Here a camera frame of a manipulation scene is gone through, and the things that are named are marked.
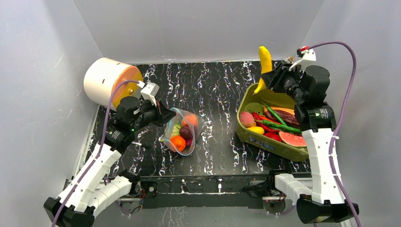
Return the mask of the clear zip top bag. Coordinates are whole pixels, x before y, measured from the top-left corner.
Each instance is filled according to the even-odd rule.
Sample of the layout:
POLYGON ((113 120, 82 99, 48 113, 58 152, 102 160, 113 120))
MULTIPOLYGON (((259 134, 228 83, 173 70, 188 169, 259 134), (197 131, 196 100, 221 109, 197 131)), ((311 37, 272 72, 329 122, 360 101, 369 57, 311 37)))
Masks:
POLYGON ((176 114, 167 124, 164 135, 159 139, 168 149, 182 156, 190 155, 196 147, 205 120, 194 113, 171 108, 176 114))

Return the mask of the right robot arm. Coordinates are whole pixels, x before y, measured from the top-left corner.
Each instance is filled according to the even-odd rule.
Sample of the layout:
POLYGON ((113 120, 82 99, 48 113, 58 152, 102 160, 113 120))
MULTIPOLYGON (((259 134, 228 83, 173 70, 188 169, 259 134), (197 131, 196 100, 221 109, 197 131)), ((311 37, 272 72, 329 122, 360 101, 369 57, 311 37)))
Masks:
POLYGON ((275 174, 266 183, 267 192, 284 192, 296 206, 302 223, 340 223, 359 215, 359 206, 343 191, 335 152, 337 123, 333 109, 325 102, 330 84, 329 71, 311 65, 300 66, 281 61, 271 72, 261 75, 266 87, 285 93, 295 102, 295 118, 309 154, 312 187, 292 174, 275 174))

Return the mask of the toy peach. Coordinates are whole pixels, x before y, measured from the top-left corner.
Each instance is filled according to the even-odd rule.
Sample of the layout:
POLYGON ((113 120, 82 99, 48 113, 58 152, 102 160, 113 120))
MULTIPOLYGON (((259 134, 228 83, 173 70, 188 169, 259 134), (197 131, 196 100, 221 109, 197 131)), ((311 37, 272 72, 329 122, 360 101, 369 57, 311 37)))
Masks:
POLYGON ((181 125, 182 126, 194 126, 197 127, 199 124, 198 117, 194 114, 188 114, 182 118, 181 125))

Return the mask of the orange toy fruit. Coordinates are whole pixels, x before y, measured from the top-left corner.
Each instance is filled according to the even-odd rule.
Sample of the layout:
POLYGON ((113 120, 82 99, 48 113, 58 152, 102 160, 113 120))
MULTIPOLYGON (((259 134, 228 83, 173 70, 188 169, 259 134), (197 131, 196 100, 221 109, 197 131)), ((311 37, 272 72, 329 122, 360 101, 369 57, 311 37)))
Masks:
POLYGON ((171 150, 173 152, 182 152, 186 148, 186 140, 182 136, 173 136, 171 139, 171 150))

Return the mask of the dark red toy plum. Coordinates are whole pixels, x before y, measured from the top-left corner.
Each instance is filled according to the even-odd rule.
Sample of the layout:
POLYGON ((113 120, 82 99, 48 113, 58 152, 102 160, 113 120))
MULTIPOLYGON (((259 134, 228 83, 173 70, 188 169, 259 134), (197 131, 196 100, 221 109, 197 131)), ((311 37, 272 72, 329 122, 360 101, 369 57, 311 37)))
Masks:
POLYGON ((180 136, 184 139, 193 138, 192 131, 188 125, 182 126, 180 129, 180 136))

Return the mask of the green toy cabbage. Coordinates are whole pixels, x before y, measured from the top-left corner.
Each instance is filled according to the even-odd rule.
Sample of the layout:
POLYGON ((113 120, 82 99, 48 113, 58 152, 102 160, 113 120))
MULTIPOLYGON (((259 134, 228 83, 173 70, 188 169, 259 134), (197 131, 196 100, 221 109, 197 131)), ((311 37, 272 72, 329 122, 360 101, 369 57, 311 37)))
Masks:
POLYGON ((175 137, 175 136, 180 136, 180 129, 182 128, 182 125, 180 125, 180 124, 174 124, 173 125, 173 129, 172 129, 172 132, 171 132, 171 138, 172 137, 175 137))

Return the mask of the purple toy sweet potato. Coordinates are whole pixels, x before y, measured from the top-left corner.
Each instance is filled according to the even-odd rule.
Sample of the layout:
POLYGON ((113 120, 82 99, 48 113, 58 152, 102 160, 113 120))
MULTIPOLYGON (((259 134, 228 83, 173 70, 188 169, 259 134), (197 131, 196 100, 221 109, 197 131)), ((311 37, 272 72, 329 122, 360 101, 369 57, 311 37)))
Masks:
POLYGON ((186 139, 186 140, 185 140, 185 143, 186 143, 186 147, 189 148, 189 147, 193 144, 193 138, 186 139))

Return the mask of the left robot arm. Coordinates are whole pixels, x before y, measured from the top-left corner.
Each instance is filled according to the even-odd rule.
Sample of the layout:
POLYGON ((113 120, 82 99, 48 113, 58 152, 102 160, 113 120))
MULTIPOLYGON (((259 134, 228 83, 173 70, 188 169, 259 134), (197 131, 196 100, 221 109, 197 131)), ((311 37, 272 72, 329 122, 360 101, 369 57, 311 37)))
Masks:
POLYGON ((49 197, 44 209, 53 227, 90 227, 95 218, 122 196, 135 197, 141 191, 141 177, 128 170, 107 182, 100 190, 111 166, 121 158, 136 139, 135 133, 150 125, 165 126, 176 117, 176 112, 154 99, 140 101, 128 96, 116 107, 109 120, 105 116, 101 141, 97 151, 84 164, 73 181, 56 197, 49 197))

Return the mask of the yellow toy banana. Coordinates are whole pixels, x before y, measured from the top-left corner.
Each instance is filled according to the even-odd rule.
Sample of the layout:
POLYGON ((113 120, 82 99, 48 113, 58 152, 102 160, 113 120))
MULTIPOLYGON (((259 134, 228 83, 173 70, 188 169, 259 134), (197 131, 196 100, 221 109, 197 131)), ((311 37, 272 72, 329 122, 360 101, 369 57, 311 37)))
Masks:
MULTIPOLYGON (((273 70, 271 54, 265 46, 259 47, 259 58, 261 64, 261 74, 268 73, 273 70)), ((267 87, 263 78, 260 77, 257 88, 254 90, 253 94, 256 95, 266 88, 267 87)))

